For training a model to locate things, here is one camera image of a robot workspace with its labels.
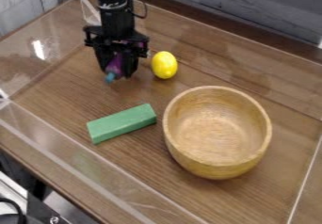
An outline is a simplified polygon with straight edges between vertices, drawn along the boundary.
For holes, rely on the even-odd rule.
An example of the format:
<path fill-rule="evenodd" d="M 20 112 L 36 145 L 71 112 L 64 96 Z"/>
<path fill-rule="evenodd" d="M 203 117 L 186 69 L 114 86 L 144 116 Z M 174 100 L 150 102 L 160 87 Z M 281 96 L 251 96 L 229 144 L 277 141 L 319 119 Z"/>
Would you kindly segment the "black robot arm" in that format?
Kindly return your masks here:
<path fill-rule="evenodd" d="M 147 14 L 135 13 L 134 0 L 98 0 L 98 13 L 100 24 L 83 27 L 84 45 L 94 48 L 106 81 L 112 83 L 130 78 L 148 56 L 150 38 L 135 27 L 135 18 Z"/>

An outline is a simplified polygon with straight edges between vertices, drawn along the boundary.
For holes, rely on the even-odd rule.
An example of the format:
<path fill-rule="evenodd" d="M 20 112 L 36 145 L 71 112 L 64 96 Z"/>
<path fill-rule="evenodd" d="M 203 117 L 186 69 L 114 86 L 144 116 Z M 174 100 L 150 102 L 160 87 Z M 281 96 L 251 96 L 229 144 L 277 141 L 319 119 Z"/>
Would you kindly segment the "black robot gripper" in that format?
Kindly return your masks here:
<path fill-rule="evenodd" d="M 94 48 L 99 67 L 106 71 L 110 62 L 122 53 L 122 71 L 130 78 L 139 67 L 139 57 L 147 57 L 148 37 L 136 30 L 138 15 L 131 3 L 98 7 L 96 19 L 91 19 L 84 26 L 84 44 Z"/>

